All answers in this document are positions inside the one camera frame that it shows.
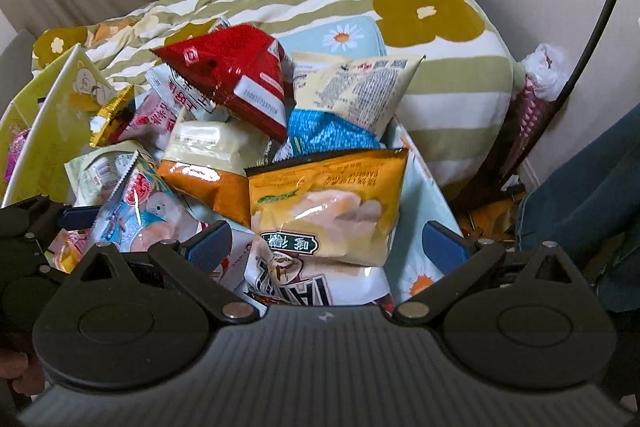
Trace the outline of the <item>red snack bag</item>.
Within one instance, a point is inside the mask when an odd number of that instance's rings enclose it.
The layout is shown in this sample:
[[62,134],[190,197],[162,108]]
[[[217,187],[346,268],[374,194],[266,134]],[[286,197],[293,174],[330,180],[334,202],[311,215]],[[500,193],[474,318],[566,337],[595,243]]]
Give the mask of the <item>red snack bag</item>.
[[270,139],[286,140],[285,53],[276,38],[242,24],[171,43],[153,53],[209,100]]

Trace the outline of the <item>cream blue snack bag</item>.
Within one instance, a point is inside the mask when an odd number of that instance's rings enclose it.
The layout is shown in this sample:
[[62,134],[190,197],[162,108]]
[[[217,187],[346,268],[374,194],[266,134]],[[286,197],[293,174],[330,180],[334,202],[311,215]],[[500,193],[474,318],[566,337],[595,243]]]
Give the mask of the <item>cream blue snack bag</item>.
[[367,58],[295,52],[294,106],[276,161],[334,150],[377,150],[422,55]]

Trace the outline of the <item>light blue cartoon snack bag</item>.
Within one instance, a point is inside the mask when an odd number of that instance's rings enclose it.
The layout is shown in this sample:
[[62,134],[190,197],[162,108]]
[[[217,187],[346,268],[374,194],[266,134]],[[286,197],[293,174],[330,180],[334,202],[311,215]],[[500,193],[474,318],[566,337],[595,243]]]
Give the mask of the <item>light blue cartoon snack bag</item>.
[[121,253],[146,251],[164,239],[186,242],[205,228],[206,223],[191,215],[154,166],[137,152],[100,208],[86,249],[111,243]]

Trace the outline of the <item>pale green snack packet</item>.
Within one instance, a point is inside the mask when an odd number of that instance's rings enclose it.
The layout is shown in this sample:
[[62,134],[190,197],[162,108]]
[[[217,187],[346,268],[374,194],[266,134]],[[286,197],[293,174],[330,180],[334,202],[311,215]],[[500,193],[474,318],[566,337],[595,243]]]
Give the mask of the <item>pale green snack packet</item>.
[[136,141],[98,147],[64,165],[75,206],[99,206],[110,198],[135,153],[145,154]]

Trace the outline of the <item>blue jeans leg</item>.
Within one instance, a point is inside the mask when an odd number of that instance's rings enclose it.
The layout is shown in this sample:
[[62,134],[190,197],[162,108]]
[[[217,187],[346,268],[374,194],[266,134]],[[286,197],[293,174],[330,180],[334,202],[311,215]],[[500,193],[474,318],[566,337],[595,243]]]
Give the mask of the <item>blue jeans leg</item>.
[[556,169],[518,210],[516,246],[553,241],[585,270],[605,243],[620,236],[597,275],[605,309],[639,309],[639,109]]

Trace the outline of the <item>gold foil snack packet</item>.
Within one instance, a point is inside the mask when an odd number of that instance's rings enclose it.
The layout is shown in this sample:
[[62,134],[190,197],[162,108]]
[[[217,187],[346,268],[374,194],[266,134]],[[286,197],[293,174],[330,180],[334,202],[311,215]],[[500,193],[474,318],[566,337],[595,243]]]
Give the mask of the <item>gold foil snack packet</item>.
[[134,118],[135,111],[134,86],[117,92],[90,120],[90,146],[101,147],[117,143]]

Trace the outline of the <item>white black lettered snack bag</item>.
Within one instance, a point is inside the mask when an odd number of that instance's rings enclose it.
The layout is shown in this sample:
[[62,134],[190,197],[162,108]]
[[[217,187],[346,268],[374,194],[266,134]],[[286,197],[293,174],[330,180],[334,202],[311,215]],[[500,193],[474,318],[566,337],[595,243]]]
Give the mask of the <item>white black lettered snack bag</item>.
[[281,253],[259,236],[250,246],[244,280],[250,295],[266,305],[393,308],[383,269]]

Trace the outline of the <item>yellow-green paper bag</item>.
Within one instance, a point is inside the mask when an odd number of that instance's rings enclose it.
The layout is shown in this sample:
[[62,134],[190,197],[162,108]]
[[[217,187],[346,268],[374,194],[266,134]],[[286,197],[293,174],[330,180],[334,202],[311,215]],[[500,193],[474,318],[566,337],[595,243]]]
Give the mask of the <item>yellow-green paper bag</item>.
[[2,204],[36,195],[71,202],[74,196],[65,164],[88,152],[90,120],[114,95],[114,88],[80,44],[35,75],[1,119],[2,166],[14,136],[28,131],[11,178],[1,182]]

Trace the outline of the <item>white orange snack bag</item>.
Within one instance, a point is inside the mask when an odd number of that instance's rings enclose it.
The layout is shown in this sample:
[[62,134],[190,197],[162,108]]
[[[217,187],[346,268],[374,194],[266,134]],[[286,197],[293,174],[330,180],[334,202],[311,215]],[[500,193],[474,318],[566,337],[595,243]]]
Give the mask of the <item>white orange snack bag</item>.
[[180,121],[158,173],[174,190],[243,227],[250,226],[246,170],[268,158],[270,139],[244,120]]

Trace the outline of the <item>orange chip bag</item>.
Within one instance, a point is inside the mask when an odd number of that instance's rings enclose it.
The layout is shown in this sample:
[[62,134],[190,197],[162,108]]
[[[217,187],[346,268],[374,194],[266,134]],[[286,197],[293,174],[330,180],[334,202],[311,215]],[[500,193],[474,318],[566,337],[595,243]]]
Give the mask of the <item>orange chip bag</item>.
[[272,251],[382,267],[392,249],[405,148],[340,150],[247,173],[250,223]]

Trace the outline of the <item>pink patterned basket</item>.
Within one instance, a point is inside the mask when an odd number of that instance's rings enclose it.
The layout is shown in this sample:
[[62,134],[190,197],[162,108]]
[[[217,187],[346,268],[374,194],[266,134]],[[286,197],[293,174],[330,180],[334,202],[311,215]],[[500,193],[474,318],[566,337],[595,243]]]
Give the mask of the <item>pink patterned basket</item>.
[[554,102],[544,100],[537,93],[538,84],[532,75],[525,76],[524,89],[516,96],[510,107],[509,120],[515,124],[515,135],[509,139],[509,154],[499,170],[501,185],[506,184],[525,158],[525,150],[541,132],[544,118],[553,108]]

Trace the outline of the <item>white pink text snack bag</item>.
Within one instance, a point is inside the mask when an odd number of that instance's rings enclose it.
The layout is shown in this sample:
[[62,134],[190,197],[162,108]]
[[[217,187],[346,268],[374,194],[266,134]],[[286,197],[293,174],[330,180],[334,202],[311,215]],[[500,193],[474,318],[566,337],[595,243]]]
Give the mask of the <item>white pink text snack bag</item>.
[[230,118],[224,106],[206,98],[166,64],[149,69],[145,80],[151,90],[136,103],[134,117],[117,138],[118,142],[138,141],[158,155],[168,145],[181,113],[185,120],[226,122]]

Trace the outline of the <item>striped floral green blanket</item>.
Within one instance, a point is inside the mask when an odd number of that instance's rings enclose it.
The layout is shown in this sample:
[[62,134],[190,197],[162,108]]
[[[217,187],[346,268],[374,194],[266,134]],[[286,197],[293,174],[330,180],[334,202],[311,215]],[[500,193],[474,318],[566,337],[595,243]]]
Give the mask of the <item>striped floral green blanket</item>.
[[447,198],[480,170],[524,84],[522,66],[474,0],[158,0],[101,23],[46,30],[32,48],[32,71],[81,44],[106,80],[140,84],[156,48],[203,35],[220,18],[254,25],[292,51],[308,35],[316,52],[356,55],[375,34],[389,54],[420,55],[397,115]]

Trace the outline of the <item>white plastic bag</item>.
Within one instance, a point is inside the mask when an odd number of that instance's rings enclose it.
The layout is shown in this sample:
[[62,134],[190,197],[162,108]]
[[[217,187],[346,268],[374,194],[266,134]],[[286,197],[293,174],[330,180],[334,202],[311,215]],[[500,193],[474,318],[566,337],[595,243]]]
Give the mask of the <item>white plastic bag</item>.
[[537,46],[521,64],[536,98],[546,102],[555,102],[559,98],[572,72],[564,51],[547,43]]

